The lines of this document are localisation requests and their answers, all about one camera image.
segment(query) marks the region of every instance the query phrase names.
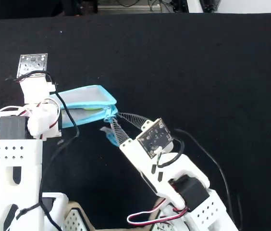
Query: wire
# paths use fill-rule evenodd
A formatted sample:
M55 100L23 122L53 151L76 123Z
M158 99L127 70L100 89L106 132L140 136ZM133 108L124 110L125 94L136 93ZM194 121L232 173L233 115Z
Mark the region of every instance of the wire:
M171 13L170 9L168 8L167 4L164 1L160 0L160 3L162 3L165 6L165 8L167 9L167 11L169 13Z
M58 226L58 224L56 224L52 217L50 216L49 214L49 211L47 210L47 208L45 207L45 205L43 204L43 201L42 201L42 187L43 187L43 184L44 184L44 179L45 179L45 176L46 174L48 173L49 169L50 169L50 166L51 164L54 162L54 160L56 159L56 157L61 153L62 150L64 150L67 146L69 146L77 137L79 137L79 128L76 124L76 122L74 121L73 117L71 116L67 106L66 106L66 103L65 101L62 99L62 97L59 95L58 91L57 91L57 88L56 88L56 82L54 81L53 77L51 77L50 73L47 72L47 71L31 71L27 74L24 74L18 78L14 78L12 79L12 81L15 81L15 82L20 82L20 81L23 81L25 78L28 78L34 74L45 74L47 77L49 77L51 83L55 86L55 95L59 98L59 100L61 101L61 103L63 104L63 107L70 119L70 121L72 122L73 126L74 126L74 129L76 131L76 134L71 137L68 141L65 141L64 143L62 143L62 145L57 148L57 150L54 152L54 154L52 155L50 161L48 162L48 165L45 167L45 170L43 171L43 174L42 174L42 177L41 177L41 180L40 180L40 186L39 186L39 195L38 195L38 203L31 206L30 208L25 208L25 209L22 209L18 215L18 218L21 217L22 215L26 214L28 211L31 211L32 209L35 209L37 207L41 207L45 213L45 215L47 216L49 222L59 231L62 231L61 228Z
M52 127L53 127L54 125L56 125L56 123L59 121L60 114L61 114L61 107L60 107L60 105L59 105L58 102L56 102L53 98L50 98L50 97L47 97L47 98L43 99L42 102L40 102L38 105L42 105L43 102L44 102L45 100L50 100L50 101L54 102L54 103L56 104L57 108L58 108L58 115L57 115L57 117L55 118L54 123L52 123L52 124L49 126L49 128L52 128Z
M169 220L174 220L174 219L181 218L188 211L187 208L184 208L179 214L176 214L176 215L173 215L173 216L169 216L169 217L164 217L164 218L158 218L158 219L154 219L154 220L148 220L148 221L133 222L133 221L130 220L131 218L137 217L138 215L141 215L141 214L150 214L150 213L153 213L153 212L157 211L165 203L165 201L166 201L166 199L163 199L157 206L155 206L150 211L143 211L143 212L139 212L139 213L130 214L127 217L127 222L129 224L135 225L135 226L151 225L151 224L162 223L162 222L166 222L166 221L169 221Z
M178 154L177 154L172 160L170 160L170 161L168 161L168 162L165 162L165 163L163 163L163 164L161 164L161 165L159 165L159 161L160 161L160 158L161 158L161 156L162 156L163 154L159 154L159 155L158 155L158 158L157 158L157 167L158 167L158 168L163 168L163 167L166 167L166 166L171 165L171 164L174 163L176 160L178 160L178 158L183 154L184 149L185 149L185 143L184 143L183 141L179 140L178 138L175 138L175 137L173 137L173 138L174 138L174 140L176 140L176 141L178 141L178 142L180 143L180 150L179 150Z
M237 203L238 203L238 210L239 210L239 217L240 217L240 224L239 224L239 231L243 230L243 214L242 214L242 208L241 208L241 202L240 202L240 196L237 195Z
M134 3L132 3L132 4L130 4L130 5L124 5L124 4L122 4L121 2L120 2L120 0L115 0L119 5L121 5L121 6L123 6L123 7L132 7L132 6L134 6L134 5L136 5L136 4L138 4L139 2L140 2L140 0L135 0L135 2Z
M153 11L153 6L154 6L154 4L156 3L157 0L154 0L153 3L152 3L151 5L150 5L149 1L150 1L150 0L147 0L147 4L148 4L148 6L149 6L149 10L150 10L150 11Z
M215 165L218 167L223 181L224 181L224 185L225 185L225 189L226 189L226 196L227 196L227 203L228 203L228 211L229 211L229 215L231 217L231 219L234 221L234 216L233 216L233 206L232 206L232 200L231 200L231 195L230 195L230 190L226 181L226 177L225 174L221 168L221 166L219 165L219 163L209 154L209 152L207 152L202 145L199 144L199 142L187 131L185 130L181 130L181 129L175 129L176 131L183 133L185 135L187 135L214 163Z

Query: white 3d-printed part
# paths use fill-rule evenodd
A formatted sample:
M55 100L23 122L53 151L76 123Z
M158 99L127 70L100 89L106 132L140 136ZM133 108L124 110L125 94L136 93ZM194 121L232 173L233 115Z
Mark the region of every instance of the white 3d-printed part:
M88 231L77 209L70 210L62 227L63 231Z
M226 213L226 207L216 191L208 190L208 192L209 198L185 216L185 220L191 230L207 230L210 225Z

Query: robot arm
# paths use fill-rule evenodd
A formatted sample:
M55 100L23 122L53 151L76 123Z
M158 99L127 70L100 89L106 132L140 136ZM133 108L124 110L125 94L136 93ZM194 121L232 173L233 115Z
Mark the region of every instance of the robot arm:
M183 216L166 220L174 230L238 231L216 191L209 188L207 176L186 155L162 167L178 155L171 153L173 138L162 119L142 120L137 124L141 133L134 140L123 133L115 119L113 123L121 151L154 193L165 198L161 213L170 218L187 209ZM134 225L152 224L131 222L129 218L135 215L127 221Z

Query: black fabric surface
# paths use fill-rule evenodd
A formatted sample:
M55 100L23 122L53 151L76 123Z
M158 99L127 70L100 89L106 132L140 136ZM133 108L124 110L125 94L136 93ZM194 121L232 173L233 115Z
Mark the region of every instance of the black fabric surface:
M16 76L20 54L44 52L59 90L101 84L120 111L190 131L219 161L233 200L240 195L244 230L271 231L271 14L0 21L0 108L23 104L20 86L4 81ZM126 216L150 209L156 196L102 126L80 127L80 138L52 166L45 191L78 201L96 228L128 227ZM181 138L225 201L217 168ZM44 144L44 163L56 142Z

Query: black cable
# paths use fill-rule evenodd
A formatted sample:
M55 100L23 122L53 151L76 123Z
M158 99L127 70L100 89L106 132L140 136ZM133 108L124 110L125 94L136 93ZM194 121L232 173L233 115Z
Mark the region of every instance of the black cable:
M237 195L237 204L238 204L238 210L239 210L239 217L240 217L240 224L239 224L239 231L243 230L243 214L242 214L242 208L241 208L241 202L240 202L240 196Z
M153 3L152 3L151 5L150 5L149 1L150 1L150 0L147 0L148 6L149 6L149 10L150 10L150 11L153 11L153 6L154 6L154 4L156 3L157 0L154 0Z
M171 11L170 11L170 9L168 8L168 6L167 6L166 3L165 3L164 1L162 1L162 0L160 0L160 2L165 6L165 8L168 10L168 12L171 13Z
M119 5L121 5L121 6L123 6L123 7L131 7L131 6L134 6L134 5L136 5L137 3L139 3L140 2L140 0L135 0L135 2L134 3L132 3L132 4L130 4L130 5L124 5L124 4L122 4L121 2L120 2L120 0L115 0Z
M215 165L218 167L223 181L224 181L224 185L225 185L225 189L226 189L226 195L227 195L227 203L228 203L228 210L229 210L229 215L231 217L231 219L234 221L234 216L233 216L233 206L232 206L232 200L231 200L231 195L230 195L230 190L226 181L226 177L225 174L221 168L221 166L219 165L219 163L209 154L209 152L207 152L202 145L199 144L199 142L187 131L181 130L181 129L175 129L175 131L178 131L180 133L183 133L185 135L187 135L189 138L192 139L192 141L215 163Z
M62 99L62 97L59 95L59 93L58 93L58 91L57 91L57 88L56 88L56 82L54 81L53 77L51 77L51 75L50 75L49 72L47 72L47 71L31 71L31 72L29 72L29 73L27 73L27 74L24 74L24 75L22 75L22 76L20 76L20 77L18 77L18 78L13 78L12 80L13 80L13 81L16 81L16 82L20 82L20 81L24 80L25 78L28 78L28 77L30 77L30 76L32 76L32 75L34 75L34 74L45 74L46 76L49 77L50 81L51 81L52 84L55 86L55 92L54 92L54 93L55 93L55 95L59 98L59 100L61 101L61 103L63 104L63 107L64 107L64 109L65 109L65 111L66 111L66 113L67 113L67 115L68 115L70 121L72 122L72 124L73 124L75 130L76 130L76 134L75 134L72 138L70 138L68 141L64 142L59 148L57 148L57 150L56 150L56 151L54 152L54 154L52 155L50 161L48 162L48 165L47 165L46 168L44 169L43 174L42 174L42 177L41 177L41 180L40 180L39 194L38 194L38 203L35 204L35 205L33 205L33 206L31 206L31 207L29 207L29 208L22 209L22 210L20 211L20 213L17 215L17 219L19 219L22 215L26 214L27 212L29 212L29 211L31 211L31 210L33 210L33 209L35 209L35 208L37 208L37 207L40 206L40 207L43 209L45 215L47 216L49 222L50 222L57 230L62 231L61 228L58 226L58 224L54 222L54 220L52 219L52 217L51 217L49 211L47 210L46 206L43 204L43 201L42 201L42 187L43 187L43 183L44 183L44 178L45 178L45 176L46 176L46 174L47 174L47 172L48 172L48 170L49 170L51 164L52 164L53 161L55 160L55 158L60 154L60 152L61 152L63 149L65 149L65 148L66 148L68 145L70 145L77 137L79 137L80 132L79 132L79 128L78 128L76 122L74 121L72 115L70 114L70 112L69 112L69 110L68 110L68 108L67 108L67 106L66 106L65 101L64 101L64 100Z
M180 149L179 152L177 153L177 155L170 161L163 163L162 165L159 165L159 160L160 157L162 156L162 154L159 154L158 159L157 159L157 167L158 168L163 168L166 166L169 166L170 164L174 163L176 160L178 160L178 158L183 154L184 149L185 149L185 143L181 140L179 140L178 138L173 137L174 140L178 141L180 143Z

